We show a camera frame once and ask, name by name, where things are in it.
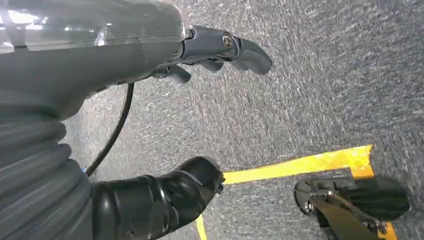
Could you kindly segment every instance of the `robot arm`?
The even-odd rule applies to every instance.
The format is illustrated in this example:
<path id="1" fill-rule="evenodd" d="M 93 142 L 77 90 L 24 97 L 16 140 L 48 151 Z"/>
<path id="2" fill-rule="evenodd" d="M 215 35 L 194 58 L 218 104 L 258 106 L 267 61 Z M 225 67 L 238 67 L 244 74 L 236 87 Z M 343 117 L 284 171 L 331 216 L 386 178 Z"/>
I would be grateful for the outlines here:
<path id="1" fill-rule="evenodd" d="M 0 240 L 157 239 L 195 220 L 222 190 L 213 161 L 92 185 L 60 121 L 111 85 L 187 82 L 177 64 L 265 74 L 264 51 L 151 0 L 10 0 L 0 17 Z"/>

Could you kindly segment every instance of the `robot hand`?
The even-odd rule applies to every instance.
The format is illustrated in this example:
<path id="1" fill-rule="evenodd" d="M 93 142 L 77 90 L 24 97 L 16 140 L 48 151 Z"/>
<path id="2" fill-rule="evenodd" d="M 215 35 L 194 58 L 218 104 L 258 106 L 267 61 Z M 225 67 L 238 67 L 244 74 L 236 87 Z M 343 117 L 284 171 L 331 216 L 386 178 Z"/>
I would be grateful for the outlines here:
<path id="1" fill-rule="evenodd" d="M 191 74 L 177 64 L 201 65 L 216 72 L 228 62 L 237 70 L 255 74 L 268 73 L 273 65 L 270 57 L 256 43 L 231 35 L 228 31 L 192 26 L 190 36 L 178 51 L 178 59 L 158 66 L 150 77 L 173 77 L 187 83 Z"/>

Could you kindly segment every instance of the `yellow tape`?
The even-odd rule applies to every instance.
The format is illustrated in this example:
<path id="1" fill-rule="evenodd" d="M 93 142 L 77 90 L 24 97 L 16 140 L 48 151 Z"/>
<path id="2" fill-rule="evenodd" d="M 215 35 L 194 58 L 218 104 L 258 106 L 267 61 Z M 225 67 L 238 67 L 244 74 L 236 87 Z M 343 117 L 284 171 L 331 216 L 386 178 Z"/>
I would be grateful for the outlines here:
<path id="1" fill-rule="evenodd" d="M 386 234 L 382 234 L 381 232 L 378 232 L 378 237 L 381 239 L 386 239 L 386 240 L 398 240 L 392 223 L 386 222 L 386 230 L 387 230 Z"/>
<path id="2" fill-rule="evenodd" d="M 370 164 L 372 145 L 321 153 L 254 169 L 224 173 L 224 184 L 238 184 L 256 180 L 281 178 L 297 174 L 351 168 L 361 172 Z M 366 174 L 372 169 L 364 168 Z"/>
<path id="3" fill-rule="evenodd" d="M 199 233 L 200 240 L 208 240 L 205 231 L 205 224 L 203 223 L 203 216 L 200 216 L 196 219 L 197 232 Z"/>

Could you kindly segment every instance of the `gray plastic housing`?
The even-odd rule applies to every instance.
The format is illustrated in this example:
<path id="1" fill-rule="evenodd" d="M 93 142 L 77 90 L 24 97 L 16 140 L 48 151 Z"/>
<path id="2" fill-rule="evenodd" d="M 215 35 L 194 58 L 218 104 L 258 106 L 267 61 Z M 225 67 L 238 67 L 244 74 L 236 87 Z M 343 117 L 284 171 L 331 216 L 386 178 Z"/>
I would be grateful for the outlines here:
<path id="1" fill-rule="evenodd" d="M 9 4 L 36 9 L 64 2 Z M 0 240 L 92 240 L 91 184 L 78 163 L 69 159 L 71 148 L 58 144 L 66 134 L 60 121 L 76 114 L 87 96 L 149 76 L 156 66 L 174 58 L 182 42 L 175 38 L 31 50 L 22 41 L 20 27 L 7 22 L 7 7 L 1 6 L 0 17 L 15 46 L 0 54 Z M 163 18 L 158 26 L 174 25 L 173 19 Z"/>
<path id="2" fill-rule="evenodd" d="M 180 42 L 189 25 L 159 0 L 9 0 L 0 16 L 0 54 Z"/>

